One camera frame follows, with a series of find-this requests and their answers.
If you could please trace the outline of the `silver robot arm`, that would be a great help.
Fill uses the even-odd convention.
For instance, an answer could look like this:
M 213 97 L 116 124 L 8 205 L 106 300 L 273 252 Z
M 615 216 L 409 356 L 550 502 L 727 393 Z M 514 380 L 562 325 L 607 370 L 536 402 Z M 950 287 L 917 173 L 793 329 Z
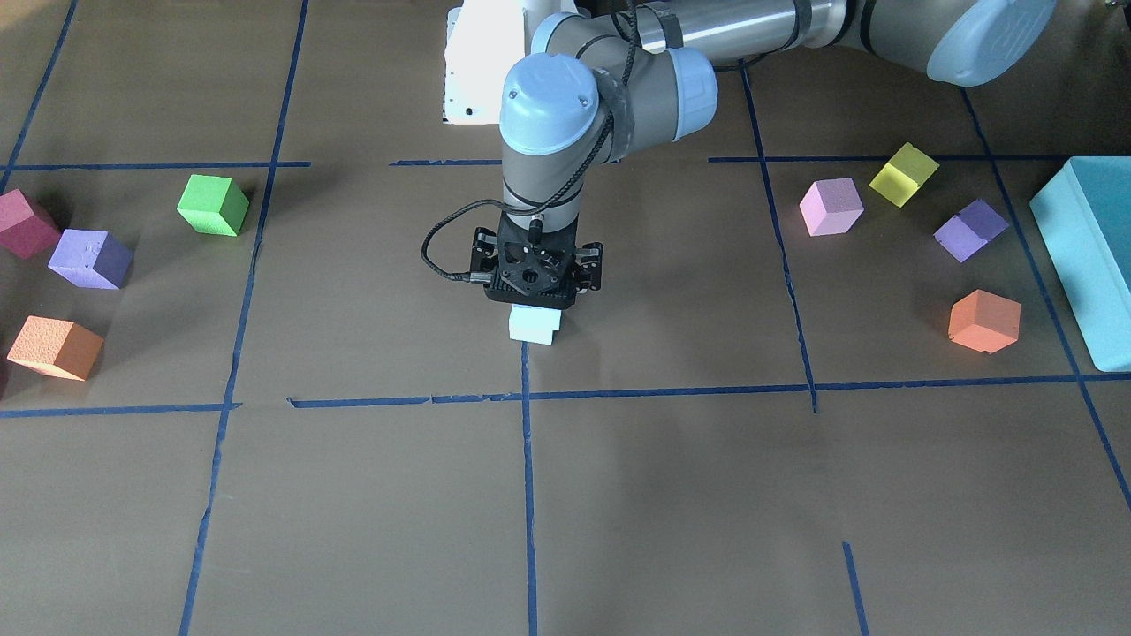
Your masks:
M 448 273 L 513 306 L 566 310 L 601 286 L 604 246 L 577 239 L 582 177 L 710 124 L 716 65 L 798 48 L 860 49 L 956 86 L 1021 60 L 1053 1 L 648 1 L 586 17 L 552 12 L 506 74 L 495 230 Z

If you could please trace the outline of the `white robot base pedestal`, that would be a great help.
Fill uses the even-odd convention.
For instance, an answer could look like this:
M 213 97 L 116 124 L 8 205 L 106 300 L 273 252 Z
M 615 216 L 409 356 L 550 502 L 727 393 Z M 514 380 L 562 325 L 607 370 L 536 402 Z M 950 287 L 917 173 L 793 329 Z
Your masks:
M 448 12 L 444 122 L 497 124 L 506 74 L 560 1 L 464 1 Z

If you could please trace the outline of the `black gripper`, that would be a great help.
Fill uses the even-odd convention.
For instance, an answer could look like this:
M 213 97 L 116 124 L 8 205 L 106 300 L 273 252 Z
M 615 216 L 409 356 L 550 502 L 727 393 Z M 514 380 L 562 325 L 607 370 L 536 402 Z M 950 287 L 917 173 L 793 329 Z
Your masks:
M 484 285 L 487 299 L 509 306 L 568 309 L 576 302 L 578 222 L 575 220 L 537 240 L 508 215 L 498 220 L 497 232 L 476 227 L 469 273 L 491 276 Z

